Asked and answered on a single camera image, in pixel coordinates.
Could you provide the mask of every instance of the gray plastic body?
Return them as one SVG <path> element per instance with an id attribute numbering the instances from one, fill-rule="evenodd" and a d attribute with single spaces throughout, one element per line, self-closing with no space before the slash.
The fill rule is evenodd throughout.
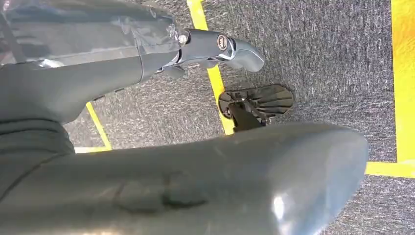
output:
<path id="1" fill-rule="evenodd" d="M 0 70 L 0 121 L 37 118 L 71 122 L 88 101 L 148 79 L 176 53 L 48 69 L 33 69 L 31 63 L 4 66 Z"/>
<path id="2" fill-rule="evenodd" d="M 32 149 L 29 161 L 4 152 L 0 234 L 313 235 L 358 188 L 368 159 L 361 135 L 312 124 L 102 153 L 46 150 Z"/>
<path id="3" fill-rule="evenodd" d="M 180 49 L 174 17 L 157 8 L 117 0 L 0 4 L 0 65 L 61 67 Z"/>

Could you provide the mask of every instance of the yellow floor marking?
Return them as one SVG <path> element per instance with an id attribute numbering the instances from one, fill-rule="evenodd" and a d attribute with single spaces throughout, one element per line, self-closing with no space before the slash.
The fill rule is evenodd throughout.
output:
<path id="1" fill-rule="evenodd" d="M 75 153 L 93 153 L 108 151 L 107 147 L 75 147 Z"/>
<path id="2" fill-rule="evenodd" d="M 193 25 L 196 29 L 207 30 L 208 25 L 206 24 L 205 14 L 203 12 L 203 7 L 201 0 L 187 0 L 187 5 L 190 9 L 190 15 L 193 20 Z M 213 94 L 215 96 L 216 106 L 218 106 L 219 95 L 225 91 L 223 86 L 222 76 L 220 74 L 218 66 L 215 66 L 207 70 L 209 75 L 210 83 L 212 85 Z M 223 129 L 226 135 L 233 134 L 233 128 L 235 127 L 231 119 L 227 119 L 219 111 L 219 116 L 222 121 Z"/>
<path id="3" fill-rule="evenodd" d="M 366 174 L 415 179 L 415 164 L 368 162 Z"/>
<path id="4" fill-rule="evenodd" d="M 104 147 L 105 150 L 104 151 L 111 150 L 112 148 L 111 148 L 110 141 L 108 140 L 107 135 L 105 134 L 104 128 L 102 127 L 101 122 L 99 121 L 98 116 L 96 115 L 96 112 L 93 109 L 93 106 L 90 102 L 87 103 L 87 109 L 88 109 L 88 112 L 91 115 L 92 121 L 94 122 L 95 127 L 97 128 L 98 133 L 99 133 L 102 141 L 104 142 L 104 145 L 105 145 L 105 147 Z"/>
<path id="5" fill-rule="evenodd" d="M 393 82 L 398 163 L 415 159 L 415 1 L 392 0 Z"/>

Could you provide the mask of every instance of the chrome bolt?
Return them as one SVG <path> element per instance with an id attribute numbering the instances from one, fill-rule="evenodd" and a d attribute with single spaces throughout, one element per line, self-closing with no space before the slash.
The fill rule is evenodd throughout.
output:
<path id="1" fill-rule="evenodd" d="M 184 45 L 187 43 L 187 36 L 186 35 L 180 35 L 179 36 L 179 43 Z"/>

